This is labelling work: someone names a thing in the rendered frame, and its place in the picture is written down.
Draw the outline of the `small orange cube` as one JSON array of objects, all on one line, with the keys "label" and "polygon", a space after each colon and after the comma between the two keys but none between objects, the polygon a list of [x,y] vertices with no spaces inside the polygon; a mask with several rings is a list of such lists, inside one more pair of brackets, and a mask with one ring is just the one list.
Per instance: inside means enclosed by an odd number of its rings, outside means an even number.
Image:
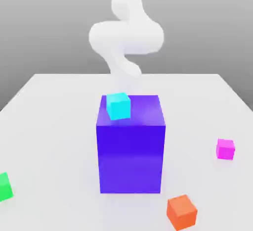
[{"label": "small orange cube", "polygon": [[186,194],[168,200],[167,217],[176,231],[194,226],[197,213],[197,208]]}]

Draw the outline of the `large purple box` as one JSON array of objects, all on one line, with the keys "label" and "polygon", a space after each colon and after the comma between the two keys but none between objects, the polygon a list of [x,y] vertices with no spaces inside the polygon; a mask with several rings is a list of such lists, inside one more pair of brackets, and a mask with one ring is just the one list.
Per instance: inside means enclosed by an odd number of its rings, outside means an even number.
[{"label": "large purple box", "polygon": [[160,193],[166,124],[157,95],[131,95],[131,117],[112,121],[102,96],[96,122],[101,193]]}]

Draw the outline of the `small cyan cube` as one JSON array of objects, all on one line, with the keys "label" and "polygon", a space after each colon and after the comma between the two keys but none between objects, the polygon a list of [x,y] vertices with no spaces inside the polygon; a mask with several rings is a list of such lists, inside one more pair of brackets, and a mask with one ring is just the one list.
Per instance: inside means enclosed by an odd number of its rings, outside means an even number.
[{"label": "small cyan cube", "polygon": [[124,93],[112,93],[106,95],[106,110],[111,120],[130,118],[131,100]]}]

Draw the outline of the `small magenta cube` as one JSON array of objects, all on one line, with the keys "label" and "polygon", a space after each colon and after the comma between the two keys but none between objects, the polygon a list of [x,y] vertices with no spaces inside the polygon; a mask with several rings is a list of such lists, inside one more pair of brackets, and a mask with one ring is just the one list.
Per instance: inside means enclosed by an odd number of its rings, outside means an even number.
[{"label": "small magenta cube", "polygon": [[216,156],[218,159],[233,160],[235,144],[230,139],[218,139],[216,145]]}]

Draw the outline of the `small green cube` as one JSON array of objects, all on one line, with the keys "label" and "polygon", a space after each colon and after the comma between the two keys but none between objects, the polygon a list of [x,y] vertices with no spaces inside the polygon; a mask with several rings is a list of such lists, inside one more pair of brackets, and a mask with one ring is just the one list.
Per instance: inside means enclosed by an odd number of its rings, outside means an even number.
[{"label": "small green cube", "polygon": [[0,202],[13,197],[13,191],[7,172],[0,174]]}]

